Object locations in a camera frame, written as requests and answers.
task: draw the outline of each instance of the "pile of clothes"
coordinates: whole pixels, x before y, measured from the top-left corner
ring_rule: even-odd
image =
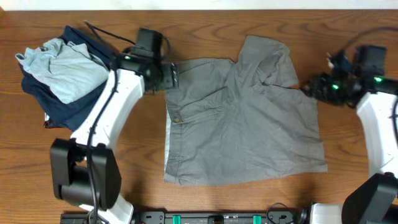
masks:
[[[43,47],[16,55],[22,89],[45,111],[45,128],[79,128],[105,87],[111,56],[112,51],[70,26]]]

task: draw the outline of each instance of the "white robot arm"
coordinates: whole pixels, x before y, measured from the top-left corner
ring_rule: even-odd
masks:
[[[368,150],[369,177],[392,173],[398,177],[398,148],[391,117],[396,95],[366,93],[357,105]],[[341,224],[343,204],[316,203],[311,207],[311,224]]]
[[[91,143],[92,146],[104,144],[107,149],[112,149],[114,154],[116,153],[116,141],[124,123],[145,91],[143,76],[138,76],[133,71],[123,69],[117,70],[117,76],[119,82],[117,92],[100,117]],[[75,139],[77,144],[84,145],[87,143],[90,128],[109,98],[114,81],[114,71],[111,71],[106,86],[93,110],[85,122],[70,136],[71,139]],[[86,204],[80,204],[79,207],[87,211],[93,209],[93,206]],[[131,222],[133,212],[134,207],[119,194],[114,205],[106,211],[98,210],[98,215],[112,224],[127,224]]]

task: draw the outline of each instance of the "fabric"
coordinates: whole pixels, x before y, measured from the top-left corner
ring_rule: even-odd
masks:
[[[65,127],[72,131],[87,118],[97,99],[100,97],[106,82],[95,88],[86,96],[69,104],[62,103],[55,96],[50,87],[37,81],[31,74],[27,73],[20,65],[24,79],[22,79],[22,90],[39,102],[42,109],[50,116],[51,122],[47,122],[47,128]]]
[[[16,58],[24,70],[50,87],[62,103],[71,103],[93,91],[108,78],[108,69],[86,44],[52,39],[43,48],[26,48]]]
[[[89,53],[100,58],[109,69],[112,51],[92,40],[86,34],[70,26],[65,26],[60,38],[65,43],[72,41],[74,44],[86,44]],[[21,83],[23,91],[33,95],[46,114],[50,116],[50,119],[46,119],[45,128],[64,127],[72,131],[78,129],[91,112],[106,83],[103,82],[99,87],[79,100],[65,104],[51,92],[47,85],[37,81],[31,74],[25,72],[21,64],[19,66],[24,75]]]
[[[224,185],[326,172],[317,102],[300,90],[289,49],[249,36],[237,63],[203,58],[178,64],[165,181]]]
[[[101,59],[101,61],[109,69],[109,65],[111,64],[112,51],[105,48],[97,41],[91,39],[80,30],[74,29],[70,26],[65,26],[63,34],[59,38],[63,39],[65,43],[73,42],[76,45],[86,44],[89,53]]]

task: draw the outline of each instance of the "wooden table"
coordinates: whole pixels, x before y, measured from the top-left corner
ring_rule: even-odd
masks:
[[[300,81],[328,71],[326,53],[359,31],[398,23],[397,11],[96,11],[4,12],[0,18],[0,223],[57,223],[64,211],[79,211],[53,196],[50,145],[66,129],[44,129],[43,111],[21,90],[14,55],[59,36],[83,20],[135,39],[139,27],[158,30],[173,47],[173,60],[216,57],[237,60],[245,36],[258,35],[290,48]],[[128,44],[104,36],[117,49]],[[360,43],[389,47],[386,70],[398,76],[398,34],[381,32]],[[164,93],[146,95],[133,109],[116,154],[121,193],[141,208],[168,211],[264,211],[274,202],[290,207],[312,201],[342,203],[368,178],[364,134],[355,110],[318,104],[329,172],[293,175],[222,187],[166,184]]]

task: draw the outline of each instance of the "black cable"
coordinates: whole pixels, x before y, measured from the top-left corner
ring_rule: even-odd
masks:
[[[93,214],[93,211],[89,212],[87,215],[88,217],[83,220],[83,222],[81,224],[89,224],[89,220],[91,218],[91,215]],[[103,217],[98,216],[99,220],[101,220],[104,224],[109,224],[109,222],[107,220],[105,220]]]
[[[121,36],[112,34],[112,33],[108,32],[108,31],[105,31],[105,30],[103,30],[103,29],[100,29],[100,28],[98,28],[98,27],[96,27],[96,26],[94,26],[94,25],[91,25],[90,22],[88,22],[87,20],[85,20],[85,23],[86,23],[86,25],[87,25],[91,30],[96,29],[96,30],[98,30],[98,31],[100,31],[100,32],[103,32],[104,34],[110,35],[110,36],[115,37],[115,38],[117,38],[117,39],[121,39],[121,40],[127,41],[127,42],[131,43],[132,45],[135,45],[135,44],[136,44],[136,43],[135,43],[134,41],[132,41],[132,40],[129,40],[129,39],[127,39],[127,38],[124,38],[124,37],[121,37]],[[98,34],[96,34],[95,31],[93,31],[93,32],[94,32],[95,36],[96,36],[97,38],[99,38],[99,39],[102,41],[103,45],[104,45],[104,40],[102,40],[102,39],[98,36]]]
[[[276,224],[276,223],[275,223],[274,221],[272,221],[272,219],[269,218],[268,213],[269,213],[269,210],[271,210],[275,205],[281,205],[281,206],[284,206],[285,208],[288,208],[285,204],[280,203],[280,202],[277,202],[277,203],[271,205],[271,207],[268,208],[266,215],[267,215],[267,219],[268,219],[272,224]],[[291,211],[288,211],[288,212],[290,212],[290,214],[292,214],[293,220],[292,220],[291,222],[288,222],[287,224],[293,223],[293,222],[295,221],[295,215],[294,215]]]
[[[396,137],[397,141],[397,146],[398,146],[398,130],[397,130],[397,105],[398,105],[398,97],[396,98],[394,102],[394,106],[392,107],[392,112],[391,112],[391,119],[392,119],[392,128],[394,128],[394,135]]]
[[[165,60],[168,57],[170,57],[170,54],[172,52],[172,46],[170,45],[170,42],[168,40],[168,38],[166,38],[165,36],[163,36],[163,39],[166,41],[167,44],[167,53],[165,55],[162,56],[161,60]]]
[[[377,27],[377,28],[368,29],[366,31],[360,32],[358,35],[356,35],[355,37],[353,37],[349,41],[347,41],[347,43],[345,43],[345,45],[343,45],[343,47],[341,48],[340,51],[346,50],[347,48],[351,47],[355,42],[357,42],[360,38],[364,37],[365,35],[369,35],[369,34],[372,34],[374,32],[379,32],[379,31],[382,31],[382,30],[389,30],[389,31],[398,32],[398,27],[390,27],[390,26]]]
[[[107,47],[106,42],[95,32],[94,29],[96,29],[96,27],[91,25],[88,21],[85,21],[85,23],[91,29],[91,31],[93,31],[94,35],[101,41],[103,46]],[[95,134],[95,128],[96,128],[96,126],[98,124],[98,121],[101,118],[101,115],[104,113],[104,111],[105,111],[107,105],[109,104],[109,102],[111,101],[113,95],[117,92],[118,75],[117,75],[116,70],[118,69],[118,66],[119,66],[119,58],[117,58],[116,61],[112,65],[112,69],[113,69],[113,72],[114,72],[114,86],[113,86],[113,89],[112,89],[111,94],[109,95],[108,99],[105,101],[104,106],[99,111],[98,116],[95,118],[95,120],[93,122],[93,125],[90,128],[90,132],[88,134],[88,140],[87,140],[87,147],[86,147],[87,168],[88,168],[88,177],[90,179],[90,187],[91,187],[91,193],[93,194],[93,203],[94,203],[93,211],[88,214],[88,219],[89,219],[89,222],[91,222],[91,216],[93,216],[93,223],[96,223],[97,219],[98,219],[98,204],[99,204],[99,201],[98,201],[97,196],[96,196],[96,188],[95,188],[95,182],[94,182],[93,165],[92,165],[93,157],[92,157],[92,154],[91,154],[91,142],[93,140],[93,136]]]

